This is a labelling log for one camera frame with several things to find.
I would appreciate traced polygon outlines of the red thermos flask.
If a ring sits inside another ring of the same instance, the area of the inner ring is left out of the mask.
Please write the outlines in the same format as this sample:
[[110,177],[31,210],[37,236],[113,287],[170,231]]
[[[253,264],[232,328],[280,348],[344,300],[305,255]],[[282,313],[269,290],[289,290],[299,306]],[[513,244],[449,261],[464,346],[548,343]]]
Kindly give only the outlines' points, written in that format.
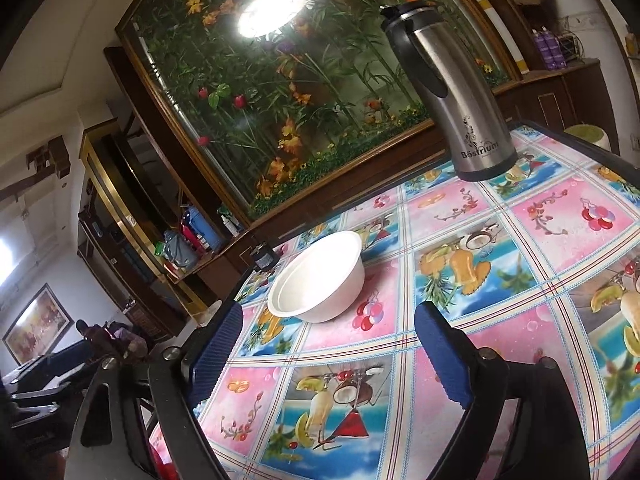
[[206,250],[202,246],[198,237],[191,231],[190,226],[184,222],[180,222],[180,232],[200,257],[203,257],[206,254]]

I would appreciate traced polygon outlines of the framed landscape painting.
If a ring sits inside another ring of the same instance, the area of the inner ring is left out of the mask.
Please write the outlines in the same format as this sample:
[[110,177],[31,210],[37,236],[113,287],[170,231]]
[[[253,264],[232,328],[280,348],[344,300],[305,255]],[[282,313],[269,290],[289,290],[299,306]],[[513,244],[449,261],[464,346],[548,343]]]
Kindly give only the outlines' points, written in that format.
[[44,284],[21,310],[2,341],[14,361],[23,365],[51,351],[72,324],[51,287]]

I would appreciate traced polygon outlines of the artificial flower display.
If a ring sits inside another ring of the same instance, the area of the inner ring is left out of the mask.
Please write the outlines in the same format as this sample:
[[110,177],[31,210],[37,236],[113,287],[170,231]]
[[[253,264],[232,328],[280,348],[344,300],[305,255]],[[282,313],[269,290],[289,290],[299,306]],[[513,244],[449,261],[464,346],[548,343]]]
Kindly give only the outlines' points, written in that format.
[[[381,28],[416,0],[134,0],[122,46],[178,139],[256,220],[428,114]],[[488,84],[514,74],[470,0],[422,0]]]

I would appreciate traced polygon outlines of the colourful patterned tablecloth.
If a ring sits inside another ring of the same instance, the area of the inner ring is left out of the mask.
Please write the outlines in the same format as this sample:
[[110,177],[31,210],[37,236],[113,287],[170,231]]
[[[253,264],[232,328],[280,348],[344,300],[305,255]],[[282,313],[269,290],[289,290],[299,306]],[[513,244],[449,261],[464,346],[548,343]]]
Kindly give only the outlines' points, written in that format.
[[532,122],[228,278],[152,373],[164,479],[634,479],[639,170]]

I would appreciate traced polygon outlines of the stainless steel thermos jug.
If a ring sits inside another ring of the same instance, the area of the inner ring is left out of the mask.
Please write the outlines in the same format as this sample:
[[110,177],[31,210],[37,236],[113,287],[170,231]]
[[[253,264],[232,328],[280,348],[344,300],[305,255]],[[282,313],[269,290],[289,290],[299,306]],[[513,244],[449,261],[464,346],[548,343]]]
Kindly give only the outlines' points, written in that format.
[[471,53],[426,2],[384,6],[381,28],[416,94],[444,134],[465,181],[504,174],[518,160],[510,132]]

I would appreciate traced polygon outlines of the small black device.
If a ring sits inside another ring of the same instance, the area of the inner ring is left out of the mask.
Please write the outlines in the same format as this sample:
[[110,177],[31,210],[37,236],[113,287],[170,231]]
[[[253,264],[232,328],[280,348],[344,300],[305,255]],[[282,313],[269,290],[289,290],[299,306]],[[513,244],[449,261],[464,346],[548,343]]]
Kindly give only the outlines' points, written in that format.
[[272,270],[280,260],[280,255],[267,243],[257,245],[250,252],[256,272]]

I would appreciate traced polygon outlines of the red plate stack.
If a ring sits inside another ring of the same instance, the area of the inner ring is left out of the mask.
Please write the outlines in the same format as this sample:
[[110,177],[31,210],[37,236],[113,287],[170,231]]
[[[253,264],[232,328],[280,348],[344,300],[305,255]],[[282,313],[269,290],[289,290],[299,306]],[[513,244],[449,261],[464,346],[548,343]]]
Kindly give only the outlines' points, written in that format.
[[150,449],[156,471],[162,480],[179,480],[177,469],[163,441],[151,442]]

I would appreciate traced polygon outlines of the white bowl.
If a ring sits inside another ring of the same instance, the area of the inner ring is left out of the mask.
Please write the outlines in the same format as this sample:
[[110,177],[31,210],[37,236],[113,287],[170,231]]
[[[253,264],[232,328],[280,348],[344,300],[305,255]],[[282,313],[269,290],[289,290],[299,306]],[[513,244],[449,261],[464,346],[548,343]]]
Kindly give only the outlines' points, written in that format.
[[314,324],[337,318],[362,291],[361,254],[362,240],[354,231],[336,232],[312,243],[274,280],[269,312]]

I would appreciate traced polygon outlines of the white spray bottle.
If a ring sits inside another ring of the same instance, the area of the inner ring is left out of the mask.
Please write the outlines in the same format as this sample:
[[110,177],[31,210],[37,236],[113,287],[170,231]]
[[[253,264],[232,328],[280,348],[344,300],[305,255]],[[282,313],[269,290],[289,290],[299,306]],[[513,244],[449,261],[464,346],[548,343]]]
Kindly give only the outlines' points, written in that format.
[[222,219],[222,222],[224,222],[224,226],[229,230],[229,232],[233,237],[236,237],[239,235],[239,230],[232,220],[230,220],[224,214],[221,215],[221,219]]

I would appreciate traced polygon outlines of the blue thermos flask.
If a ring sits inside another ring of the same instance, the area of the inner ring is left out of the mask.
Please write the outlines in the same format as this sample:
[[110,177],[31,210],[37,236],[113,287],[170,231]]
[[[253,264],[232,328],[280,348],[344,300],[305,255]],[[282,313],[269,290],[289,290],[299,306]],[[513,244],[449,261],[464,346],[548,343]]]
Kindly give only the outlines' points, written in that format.
[[189,223],[192,230],[206,240],[213,252],[216,252],[224,244],[224,238],[215,231],[198,208],[194,206],[189,207]]

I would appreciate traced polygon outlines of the purple bottles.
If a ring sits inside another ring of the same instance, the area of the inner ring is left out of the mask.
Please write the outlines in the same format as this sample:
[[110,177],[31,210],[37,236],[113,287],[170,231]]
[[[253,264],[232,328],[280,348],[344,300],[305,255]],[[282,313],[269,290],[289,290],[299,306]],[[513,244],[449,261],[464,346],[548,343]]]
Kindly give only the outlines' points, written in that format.
[[544,60],[547,70],[564,70],[566,61],[562,55],[559,40],[543,27],[541,30],[533,30],[535,44]]

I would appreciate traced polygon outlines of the grey kettle jug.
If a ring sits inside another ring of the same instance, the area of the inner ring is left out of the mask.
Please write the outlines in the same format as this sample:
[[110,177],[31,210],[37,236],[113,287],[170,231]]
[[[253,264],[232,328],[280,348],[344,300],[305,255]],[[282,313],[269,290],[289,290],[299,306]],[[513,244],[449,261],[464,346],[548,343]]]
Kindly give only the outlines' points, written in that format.
[[198,263],[198,254],[179,232],[167,230],[164,233],[163,257],[176,268],[189,271]]

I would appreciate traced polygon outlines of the person in dark red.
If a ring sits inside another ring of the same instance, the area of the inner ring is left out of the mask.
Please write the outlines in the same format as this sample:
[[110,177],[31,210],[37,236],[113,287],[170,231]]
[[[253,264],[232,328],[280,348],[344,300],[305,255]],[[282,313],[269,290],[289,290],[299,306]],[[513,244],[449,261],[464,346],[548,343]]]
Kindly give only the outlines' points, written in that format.
[[75,323],[76,330],[89,341],[96,354],[116,356],[124,361],[144,361],[149,350],[146,341],[126,325],[116,323],[114,332],[105,326],[88,325],[84,320]]

